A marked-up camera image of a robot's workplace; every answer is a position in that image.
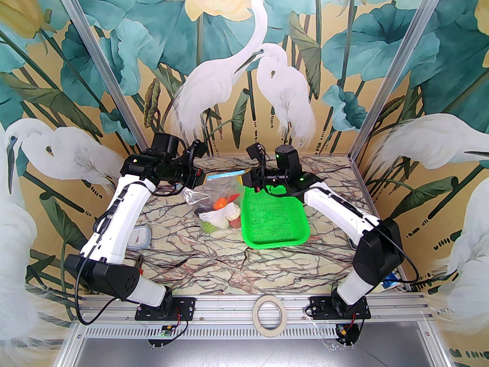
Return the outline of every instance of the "bird beak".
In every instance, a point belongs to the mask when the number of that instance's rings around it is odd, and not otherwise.
[[[480,156],[486,156],[489,158],[489,152],[482,152],[482,151],[465,151],[466,154],[471,154],[471,155],[480,155]]]
[[[255,59],[255,57],[262,53],[263,53],[262,51],[254,52],[237,70],[234,71],[234,73],[237,73],[239,70],[242,70],[248,64],[251,64]]]
[[[14,144],[17,139],[9,142],[7,146],[7,165],[8,165],[8,192],[12,194],[12,178],[14,176],[15,171],[15,152],[14,152]]]

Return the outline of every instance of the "blue strip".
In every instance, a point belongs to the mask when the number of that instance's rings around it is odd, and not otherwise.
[[[208,175],[207,180],[216,180],[218,178],[226,178],[226,177],[237,177],[238,175],[242,175],[245,172],[246,172],[246,170],[240,170],[240,171],[233,171],[231,173]]]

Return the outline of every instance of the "white egret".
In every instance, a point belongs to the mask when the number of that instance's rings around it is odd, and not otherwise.
[[[208,60],[199,64],[180,86],[173,100],[176,113],[175,130],[181,128],[187,138],[199,131],[201,113],[229,99],[233,85],[246,69],[243,62],[263,43],[268,28],[264,0],[251,0],[255,30],[246,46],[233,56]]]
[[[107,188],[120,177],[122,158],[76,127],[52,130],[38,119],[20,119],[5,132],[9,180],[19,148],[32,166],[58,180],[86,180]]]
[[[0,124],[0,140],[4,135]],[[55,313],[54,303],[26,290],[29,250],[37,228],[24,209],[17,173],[9,191],[8,170],[7,153],[0,151],[0,360],[4,365],[26,365],[36,357],[32,349],[40,349],[40,341],[63,335],[38,318],[38,311]]]
[[[288,66],[287,54],[277,44],[262,44],[243,66],[260,60],[256,81],[263,96],[275,109],[283,134],[291,125],[290,135],[296,147],[308,145],[316,132],[316,119],[309,101],[306,78]]]
[[[489,327],[489,178],[472,192],[463,221],[463,229],[450,256],[440,260],[447,273],[458,271],[454,281],[439,289],[442,306],[448,308],[445,319],[455,330],[477,333]]]
[[[373,167],[390,166],[401,156],[419,161],[427,169],[447,163],[487,160],[489,135],[479,132],[458,117],[430,114],[393,128],[379,150]]]

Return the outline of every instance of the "green plastic basket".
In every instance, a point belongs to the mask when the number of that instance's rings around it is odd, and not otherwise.
[[[274,194],[285,193],[283,186],[268,187]],[[252,248],[281,248],[301,245],[311,230],[304,206],[295,197],[274,197],[264,190],[255,193],[247,187],[241,205],[243,240]]]

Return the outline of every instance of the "marble surface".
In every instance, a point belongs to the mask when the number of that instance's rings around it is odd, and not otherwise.
[[[205,170],[247,168],[247,158],[199,159]],[[301,157],[303,169],[321,174],[333,190],[368,211],[346,157]],[[318,211],[304,207],[311,236],[300,246],[255,250],[241,229],[204,234],[191,206],[180,196],[151,197],[138,219],[152,229],[151,245],[129,251],[144,257],[144,276],[163,283],[175,295],[328,293],[351,269],[354,251],[344,232]]]

